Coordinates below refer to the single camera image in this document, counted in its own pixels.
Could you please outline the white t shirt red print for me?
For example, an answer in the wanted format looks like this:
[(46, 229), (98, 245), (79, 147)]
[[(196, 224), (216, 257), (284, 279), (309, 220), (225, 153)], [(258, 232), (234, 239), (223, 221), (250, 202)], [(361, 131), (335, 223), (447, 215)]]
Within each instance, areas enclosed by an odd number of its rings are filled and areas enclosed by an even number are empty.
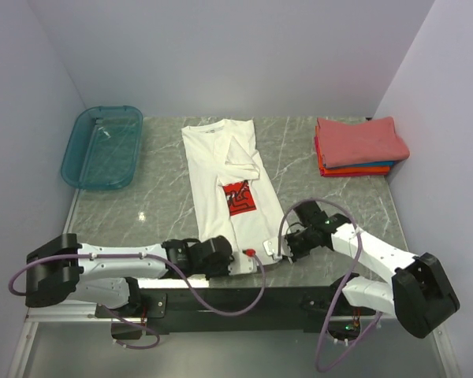
[(224, 236), (233, 252), (253, 249), (272, 265), (263, 248), (277, 237), (284, 216), (256, 148), (252, 120), (223, 119), (181, 130), (199, 239)]

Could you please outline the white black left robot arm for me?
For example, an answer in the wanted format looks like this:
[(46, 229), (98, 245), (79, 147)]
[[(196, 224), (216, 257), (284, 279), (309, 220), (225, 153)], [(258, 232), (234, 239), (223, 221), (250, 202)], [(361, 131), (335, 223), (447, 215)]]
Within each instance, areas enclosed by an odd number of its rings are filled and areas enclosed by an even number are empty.
[(170, 239), (142, 247), (103, 247), (63, 234), (27, 256), (25, 304), (43, 308), (72, 299), (130, 317), (143, 305), (140, 279), (227, 276), (233, 260), (231, 244), (223, 236), (205, 242)]

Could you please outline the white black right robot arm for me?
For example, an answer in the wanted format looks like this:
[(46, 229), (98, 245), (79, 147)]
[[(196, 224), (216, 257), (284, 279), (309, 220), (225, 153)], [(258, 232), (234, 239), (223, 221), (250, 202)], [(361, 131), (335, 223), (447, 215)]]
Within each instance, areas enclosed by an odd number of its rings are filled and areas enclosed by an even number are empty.
[(460, 301), (433, 254), (416, 255), (365, 232), (346, 210), (333, 216), (321, 210), (320, 198), (301, 200), (289, 208), (302, 230), (280, 229), (271, 240), (272, 255), (295, 261), (317, 247), (351, 258), (378, 276), (369, 280), (347, 272), (330, 295), (334, 311), (355, 307), (395, 317), (411, 335), (423, 339), (460, 309)]

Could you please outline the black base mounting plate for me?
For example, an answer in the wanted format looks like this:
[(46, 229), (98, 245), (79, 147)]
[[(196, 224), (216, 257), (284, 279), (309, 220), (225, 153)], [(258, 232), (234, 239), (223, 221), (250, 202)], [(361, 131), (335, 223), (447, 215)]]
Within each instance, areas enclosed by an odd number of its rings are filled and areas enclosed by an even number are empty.
[[(197, 288), (201, 298), (223, 312), (249, 306), (258, 288)], [(125, 318), (144, 319), (160, 335), (173, 332), (230, 332), (301, 330), (319, 332), (335, 289), (330, 287), (268, 287), (246, 314), (224, 317), (200, 304), (187, 288), (140, 289), (139, 304), (114, 311)], [(340, 297), (331, 322), (338, 318), (372, 316), (375, 311), (352, 307)]]

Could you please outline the blue folded t shirt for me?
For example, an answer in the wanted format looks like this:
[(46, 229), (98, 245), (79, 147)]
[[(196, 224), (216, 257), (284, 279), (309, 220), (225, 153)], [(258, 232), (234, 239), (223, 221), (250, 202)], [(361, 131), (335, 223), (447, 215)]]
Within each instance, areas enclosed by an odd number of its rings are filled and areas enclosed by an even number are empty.
[(373, 161), (373, 162), (354, 164), (354, 165), (341, 165), (341, 166), (328, 167), (326, 164), (322, 163), (322, 167), (324, 169), (360, 169), (360, 168), (385, 167), (385, 166), (391, 167), (394, 164), (395, 164), (395, 161)]

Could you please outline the teal plastic bin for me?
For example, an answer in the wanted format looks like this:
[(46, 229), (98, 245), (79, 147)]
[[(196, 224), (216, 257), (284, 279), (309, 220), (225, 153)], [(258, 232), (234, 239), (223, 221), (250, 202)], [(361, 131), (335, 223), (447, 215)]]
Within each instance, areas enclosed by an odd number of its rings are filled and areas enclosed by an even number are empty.
[(112, 191), (128, 186), (140, 153), (143, 114), (133, 106), (95, 106), (75, 121), (61, 163), (71, 187)]

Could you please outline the aluminium rail frame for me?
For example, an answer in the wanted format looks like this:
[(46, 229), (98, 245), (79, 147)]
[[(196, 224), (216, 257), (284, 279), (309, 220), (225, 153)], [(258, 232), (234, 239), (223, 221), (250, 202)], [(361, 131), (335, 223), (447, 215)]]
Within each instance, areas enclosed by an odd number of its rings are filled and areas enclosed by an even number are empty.
[[(320, 332), (328, 309), (335, 295), (334, 285), (330, 287), (269, 287), (263, 297), (250, 310), (250, 314), (240, 315), (235, 321), (229, 317), (217, 315), (206, 309), (192, 295), (187, 287), (153, 287), (137, 289), (138, 304), (126, 309), (114, 309), (120, 317), (139, 324), (144, 321), (151, 326), (149, 334), (158, 332), (168, 335), (173, 332), (229, 332), (229, 331), (279, 331), (303, 330)], [(237, 311), (239, 305), (251, 302), (259, 293), (257, 287), (199, 287), (196, 288), (201, 298), (221, 311)], [(383, 309), (371, 309), (370, 304), (351, 305), (347, 299), (335, 301), (334, 310), (329, 320), (327, 335), (342, 342), (348, 339), (348, 345), (356, 340), (356, 331), (342, 331), (343, 323), (347, 326), (356, 320), (366, 319), (382, 312)], [(113, 315), (100, 304), (82, 300), (68, 300), (48, 307), (31, 307), (26, 315), (26, 322), (76, 322), (110, 321)], [(431, 329), (435, 333), (438, 353), (448, 377), (461, 377), (459, 367), (453, 357), (449, 341), (440, 342), (440, 328)]]

